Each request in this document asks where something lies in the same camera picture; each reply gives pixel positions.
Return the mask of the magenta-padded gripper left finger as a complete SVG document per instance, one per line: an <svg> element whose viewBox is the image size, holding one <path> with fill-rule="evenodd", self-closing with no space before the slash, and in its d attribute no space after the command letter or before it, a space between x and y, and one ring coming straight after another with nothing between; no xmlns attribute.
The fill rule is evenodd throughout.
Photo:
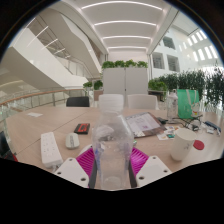
<svg viewBox="0 0 224 224"><path fill-rule="evenodd" d="M68 158L54 174L81 187L93 189L97 176L93 149L84 150L77 158Z"/></svg>

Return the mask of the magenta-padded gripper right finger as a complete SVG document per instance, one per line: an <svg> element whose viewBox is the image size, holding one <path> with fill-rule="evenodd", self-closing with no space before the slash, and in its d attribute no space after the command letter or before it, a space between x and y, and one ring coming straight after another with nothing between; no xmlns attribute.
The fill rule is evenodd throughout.
<svg viewBox="0 0 224 224"><path fill-rule="evenodd" d="M132 188L143 187L171 174L158 156L148 156L133 148L129 161L129 179Z"/></svg>

